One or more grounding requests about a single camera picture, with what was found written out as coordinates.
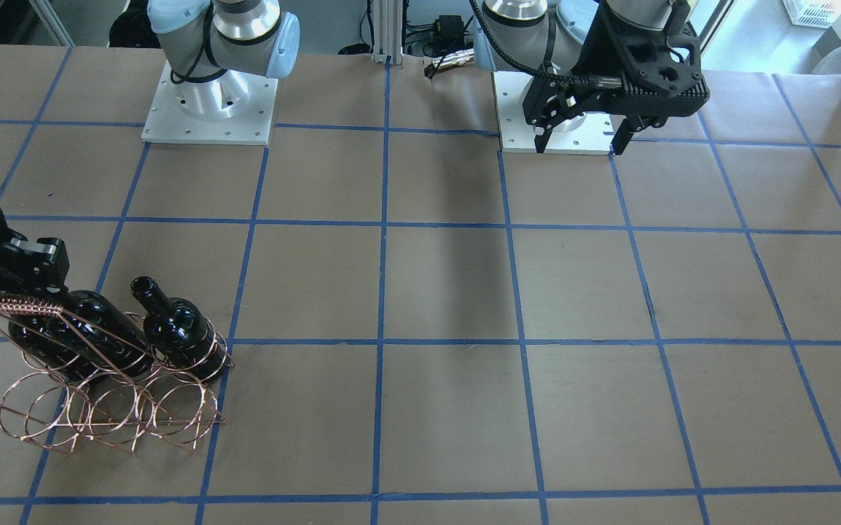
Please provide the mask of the dark wine bottle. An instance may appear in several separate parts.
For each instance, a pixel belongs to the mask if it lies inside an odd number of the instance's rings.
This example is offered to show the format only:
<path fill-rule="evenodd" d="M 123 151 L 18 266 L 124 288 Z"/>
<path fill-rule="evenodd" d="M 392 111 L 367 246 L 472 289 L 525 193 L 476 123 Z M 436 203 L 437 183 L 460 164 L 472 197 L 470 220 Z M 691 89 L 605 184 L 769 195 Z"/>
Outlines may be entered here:
<path fill-rule="evenodd" d="M 47 331 L 61 345 L 128 378 L 143 378 L 151 371 L 154 358 L 143 330 L 103 295 L 73 290 L 66 309 L 70 315 L 47 322 Z"/>

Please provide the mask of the dark wine bottle rear basket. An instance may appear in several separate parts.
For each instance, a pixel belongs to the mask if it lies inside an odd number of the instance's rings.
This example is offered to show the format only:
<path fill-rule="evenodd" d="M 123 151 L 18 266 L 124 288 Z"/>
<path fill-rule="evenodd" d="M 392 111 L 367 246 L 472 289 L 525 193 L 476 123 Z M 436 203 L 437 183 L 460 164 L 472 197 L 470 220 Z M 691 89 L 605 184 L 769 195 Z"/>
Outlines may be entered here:
<path fill-rule="evenodd" d="M 71 365 L 77 354 L 51 339 L 47 333 L 47 318 L 14 315 L 8 322 L 8 331 L 11 339 L 45 369 L 68 382 L 80 380 L 80 375 Z"/>

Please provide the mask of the dark wine bottle basket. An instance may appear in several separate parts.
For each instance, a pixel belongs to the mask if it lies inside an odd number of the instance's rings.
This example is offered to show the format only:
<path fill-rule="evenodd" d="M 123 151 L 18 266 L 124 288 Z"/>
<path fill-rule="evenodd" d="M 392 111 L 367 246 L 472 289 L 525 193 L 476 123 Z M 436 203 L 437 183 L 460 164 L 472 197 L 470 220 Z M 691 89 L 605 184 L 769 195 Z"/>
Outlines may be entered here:
<path fill-rule="evenodd" d="M 71 365 L 77 354 L 51 339 L 47 333 L 47 318 L 14 315 L 8 322 L 8 331 L 11 339 L 45 369 L 68 382 L 80 380 L 80 375 Z"/>
<path fill-rule="evenodd" d="M 150 276 L 130 283 L 131 295 L 144 307 L 144 334 L 167 363 L 204 384 L 223 376 L 227 363 L 210 320 L 191 301 L 170 297 Z"/>

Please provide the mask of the dark wine bottle front basket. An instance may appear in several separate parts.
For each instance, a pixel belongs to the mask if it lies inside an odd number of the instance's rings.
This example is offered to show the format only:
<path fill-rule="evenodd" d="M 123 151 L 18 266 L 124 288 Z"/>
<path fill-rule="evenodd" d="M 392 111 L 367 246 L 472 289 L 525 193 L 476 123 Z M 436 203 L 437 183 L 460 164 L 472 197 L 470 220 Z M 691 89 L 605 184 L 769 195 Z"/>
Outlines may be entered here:
<path fill-rule="evenodd" d="M 144 307 L 144 334 L 167 363 L 204 384 L 223 376 L 227 363 L 210 320 L 191 301 L 170 297 L 150 276 L 130 283 L 131 295 Z"/>

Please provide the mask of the aluminium frame post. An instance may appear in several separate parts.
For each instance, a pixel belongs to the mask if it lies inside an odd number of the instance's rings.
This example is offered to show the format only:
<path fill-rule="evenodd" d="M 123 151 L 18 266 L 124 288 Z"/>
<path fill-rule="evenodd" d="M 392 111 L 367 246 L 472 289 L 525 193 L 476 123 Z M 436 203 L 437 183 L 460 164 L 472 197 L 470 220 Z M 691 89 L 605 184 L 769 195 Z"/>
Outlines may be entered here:
<path fill-rule="evenodd" d="M 367 7 L 372 61 L 401 67 L 406 37 L 406 1 L 367 1 Z"/>

